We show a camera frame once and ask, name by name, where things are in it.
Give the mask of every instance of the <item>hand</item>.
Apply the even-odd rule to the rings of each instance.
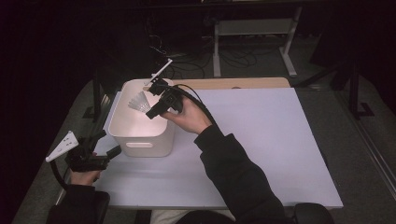
[[[102,171],[89,171],[89,172],[73,172],[70,170],[70,179],[72,185],[85,185],[91,186],[96,179],[99,179]]]
[[[176,125],[189,133],[200,134],[212,125],[206,114],[192,100],[183,96],[183,111],[180,114],[165,112],[161,117],[172,120]]]

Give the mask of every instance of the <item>white tabletop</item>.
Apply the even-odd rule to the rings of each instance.
[[[233,133],[249,157],[266,173],[284,206],[343,204],[320,155],[304,111],[292,88],[197,91],[224,134]],[[114,111],[110,110],[109,118]],[[105,124],[107,131],[109,119]],[[110,205],[129,208],[225,208],[200,161],[196,135],[176,128],[174,148],[164,158],[132,158],[121,153],[100,180]],[[95,151],[117,145],[111,135]]]

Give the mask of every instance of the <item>right hand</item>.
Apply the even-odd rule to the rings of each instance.
[[[183,96],[183,111],[180,114],[165,112],[161,117],[172,120],[176,125],[189,133],[200,134],[212,125],[206,114],[192,100]]]

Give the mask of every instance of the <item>person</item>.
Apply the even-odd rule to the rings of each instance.
[[[183,97],[183,111],[161,115],[189,133],[198,136],[194,143],[205,172],[218,189],[235,221],[210,211],[193,211],[182,217],[183,223],[294,223],[285,216],[281,201],[272,192],[263,170],[252,162],[233,134],[224,135],[190,99]],[[92,210],[93,180],[98,172],[72,172],[71,186],[64,200],[49,211],[47,223],[61,223],[66,218],[80,218],[66,223],[94,223]]]

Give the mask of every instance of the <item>black sleeve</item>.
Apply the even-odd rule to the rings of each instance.
[[[271,191],[262,169],[253,163],[233,134],[206,128],[195,144],[203,153],[207,176],[240,223],[288,223],[282,203]]]
[[[62,202],[49,210],[47,224],[95,223],[94,195],[95,187],[69,185]]]

